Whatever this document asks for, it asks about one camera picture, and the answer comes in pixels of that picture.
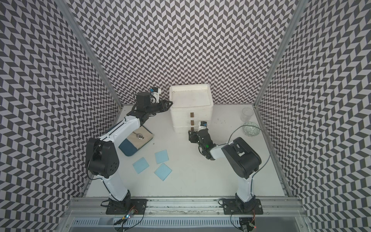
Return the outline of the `white top drawer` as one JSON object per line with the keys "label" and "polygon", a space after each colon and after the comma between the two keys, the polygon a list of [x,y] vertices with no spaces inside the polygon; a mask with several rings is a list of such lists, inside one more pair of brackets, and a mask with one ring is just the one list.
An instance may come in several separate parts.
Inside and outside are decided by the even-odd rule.
{"label": "white top drawer", "polygon": [[212,118],[213,109],[190,109],[175,111],[171,110],[171,116],[175,120],[181,119],[200,119],[200,120],[210,120]]}

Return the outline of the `blue sticky note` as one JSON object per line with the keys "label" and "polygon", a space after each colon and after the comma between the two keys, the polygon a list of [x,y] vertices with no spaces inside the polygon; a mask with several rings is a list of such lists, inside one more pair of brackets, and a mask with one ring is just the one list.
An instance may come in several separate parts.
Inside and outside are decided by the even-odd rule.
{"label": "blue sticky note", "polygon": [[172,172],[172,169],[169,168],[165,163],[162,163],[154,172],[154,174],[162,181],[164,181],[169,174]]}
{"label": "blue sticky note", "polygon": [[157,164],[167,162],[169,160],[167,150],[162,150],[155,153],[155,159]]}
{"label": "blue sticky note", "polygon": [[146,161],[146,159],[144,157],[142,157],[139,160],[137,160],[135,163],[133,163],[132,166],[133,166],[135,172],[137,174],[140,174],[141,172],[143,172],[145,169],[147,169],[149,167],[149,164]]}

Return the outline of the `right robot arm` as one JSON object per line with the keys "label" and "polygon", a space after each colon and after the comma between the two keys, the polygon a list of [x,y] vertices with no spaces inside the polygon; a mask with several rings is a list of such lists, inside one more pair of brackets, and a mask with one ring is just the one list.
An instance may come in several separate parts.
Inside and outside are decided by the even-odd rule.
{"label": "right robot arm", "polygon": [[216,145],[208,129],[188,132],[191,143],[197,144],[199,152],[208,160],[226,158],[238,177],[238,188],[235,194],[235,207],[238,212],[250,213],[258,206],[258,200],[253,192],[253,174],[262,164],[261,157],[247,142],[238,137],[224,145]]}

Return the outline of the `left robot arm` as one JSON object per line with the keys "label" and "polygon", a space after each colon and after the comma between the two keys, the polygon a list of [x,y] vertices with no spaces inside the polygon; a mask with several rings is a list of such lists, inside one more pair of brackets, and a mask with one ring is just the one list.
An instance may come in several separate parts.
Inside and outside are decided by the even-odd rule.
{"label": "left robot arm", "polygon": [[149,92],[139,92],[136,103],[127,116],[106,134],[99,138],[91,138],[86,146],[86,169],[101,180],[109,192],[109,198],[116,202],[130,199],[129,190],[124,186],[117,173],[120,161],[116,144],[121,144],[135,130],[158,113],[168,111],[172,101],[161,100],[160,93],[151,89]]}

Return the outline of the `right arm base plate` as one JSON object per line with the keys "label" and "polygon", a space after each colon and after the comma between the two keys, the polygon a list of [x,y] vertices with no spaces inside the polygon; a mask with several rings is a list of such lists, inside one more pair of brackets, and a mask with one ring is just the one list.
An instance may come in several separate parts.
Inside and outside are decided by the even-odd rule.
{"label": "right arm base plate", "polygon": [[223,208],[225,215],[263,215],[260,199],[253,198],[251,201],[243,203],[238,199],[222,198],[218,203]]}

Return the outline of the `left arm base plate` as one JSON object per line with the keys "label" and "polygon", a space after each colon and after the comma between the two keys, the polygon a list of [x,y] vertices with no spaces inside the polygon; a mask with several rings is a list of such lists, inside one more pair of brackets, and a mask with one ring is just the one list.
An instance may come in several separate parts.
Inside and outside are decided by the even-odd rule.
{"label": "left arm base plate", "polygon": [[109,199],[105,213],[107,215],[128,215],[133,210],[134,215],[143,215],[147,202],[147,199],[130,199],[122,202]]}

